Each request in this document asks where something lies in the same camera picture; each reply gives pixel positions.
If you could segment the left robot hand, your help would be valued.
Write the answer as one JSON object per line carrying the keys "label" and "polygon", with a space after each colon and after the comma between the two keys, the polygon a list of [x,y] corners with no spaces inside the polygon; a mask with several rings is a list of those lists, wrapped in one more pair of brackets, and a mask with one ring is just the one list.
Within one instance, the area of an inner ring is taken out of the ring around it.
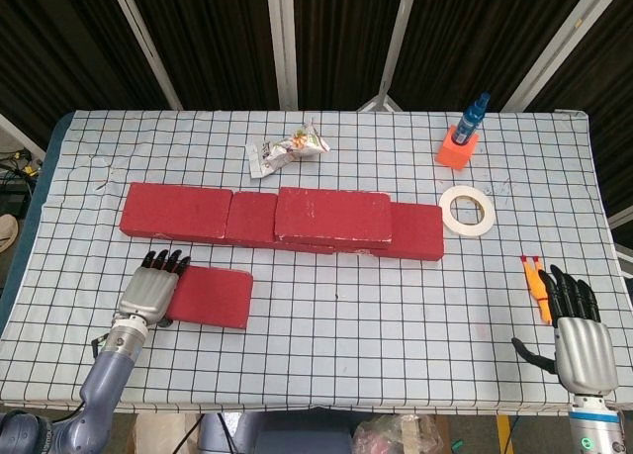
{"label": "left robot hand", "polygon": [[166,313],[191,258],[177,249],[150,250],[120,297],[115,318],[142,318],[146,325],[168,327]]}

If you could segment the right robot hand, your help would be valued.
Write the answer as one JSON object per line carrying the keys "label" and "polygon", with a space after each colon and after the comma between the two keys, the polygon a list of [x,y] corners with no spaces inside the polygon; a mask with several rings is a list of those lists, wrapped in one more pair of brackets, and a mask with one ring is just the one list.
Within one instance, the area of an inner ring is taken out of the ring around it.
{"label": "right robot hand", "polygon": [[530,351],[518,338],[511,343],[525,362],[558,377],[571,394],[604,397],[618,387],[612,339],[600,317],[592,288],[559,267],[540,269],[554,330],[552,358]]}

